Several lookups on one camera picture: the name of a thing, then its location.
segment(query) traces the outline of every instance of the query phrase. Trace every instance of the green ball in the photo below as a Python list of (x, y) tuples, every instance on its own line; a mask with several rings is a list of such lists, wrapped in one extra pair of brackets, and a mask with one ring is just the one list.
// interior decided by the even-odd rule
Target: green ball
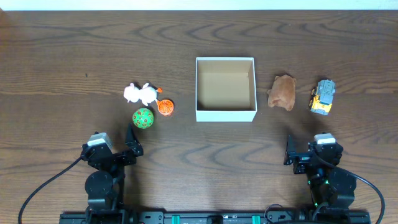
[(132, 122), (138, 128), (146, 129), (154, 123), (154, 114), (147, 108), (138, 109), (132, 115)]

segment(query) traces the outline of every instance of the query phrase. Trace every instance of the white wall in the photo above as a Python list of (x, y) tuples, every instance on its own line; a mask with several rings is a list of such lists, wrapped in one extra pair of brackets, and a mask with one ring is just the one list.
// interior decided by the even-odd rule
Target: white wall
[(0, 0), (15, 10), (398, 9), (398, 0)]

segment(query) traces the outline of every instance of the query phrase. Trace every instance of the toy truck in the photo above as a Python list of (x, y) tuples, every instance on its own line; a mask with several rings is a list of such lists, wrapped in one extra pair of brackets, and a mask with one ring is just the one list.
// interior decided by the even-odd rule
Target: toy truck
[(331, 109), (331, 102), (335, 93), (335, 83), (332, 80), (322, 80), (311, 92), (309, 107), (312, 112), (328, 115)]

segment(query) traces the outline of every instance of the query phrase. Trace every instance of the toy bulldozer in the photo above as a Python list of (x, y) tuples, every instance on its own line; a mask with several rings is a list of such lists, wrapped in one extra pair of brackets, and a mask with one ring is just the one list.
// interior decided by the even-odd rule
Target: toy bulldozer
[(322, 80), (318, 86), (311, 91), (309, 107), (312, 112), (328, 115), (335, 93), (335, 83), (332, 80)]

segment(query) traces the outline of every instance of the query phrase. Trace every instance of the orange toy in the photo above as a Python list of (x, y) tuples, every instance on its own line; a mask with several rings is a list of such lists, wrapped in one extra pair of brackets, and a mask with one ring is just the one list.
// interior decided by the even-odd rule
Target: orange toy
[(170, 116), (174, 110), (174, 104), (171, 100), (157, 100), (157, 110), (164, 116)]

